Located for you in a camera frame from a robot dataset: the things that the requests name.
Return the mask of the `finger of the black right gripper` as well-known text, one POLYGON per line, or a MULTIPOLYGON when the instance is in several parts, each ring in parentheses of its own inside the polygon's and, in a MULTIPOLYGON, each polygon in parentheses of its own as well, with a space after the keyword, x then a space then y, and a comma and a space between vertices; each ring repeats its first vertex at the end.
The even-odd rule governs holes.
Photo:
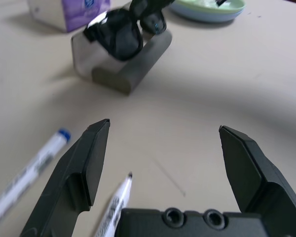
POLYGON ((130 10, 133 12, 144 12, 149 7, 147 0, 132 0, 130 10))
POLYGON ((171 5, 174 0, 151 0, 150 1, 150 13, 155 13, 163 8, 171 5))

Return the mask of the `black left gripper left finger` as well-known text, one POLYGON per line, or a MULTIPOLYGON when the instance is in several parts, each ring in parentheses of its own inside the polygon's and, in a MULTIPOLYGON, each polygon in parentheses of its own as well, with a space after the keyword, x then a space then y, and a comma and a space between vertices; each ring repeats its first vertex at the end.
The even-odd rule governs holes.
POLYGON ((95 202, 110 120, 94 123, 60 158, 41 193, 22 237, 70 237, 80 213, 95 202))

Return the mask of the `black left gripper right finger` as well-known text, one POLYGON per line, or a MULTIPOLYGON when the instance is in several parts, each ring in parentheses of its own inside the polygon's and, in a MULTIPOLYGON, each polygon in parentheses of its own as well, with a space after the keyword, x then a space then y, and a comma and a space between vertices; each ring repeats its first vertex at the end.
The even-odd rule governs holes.
POLYGON ((296 237, 296 193, 257 142, 219 128, 227 178, 241 212, 256 214, 271 237, 296 237))

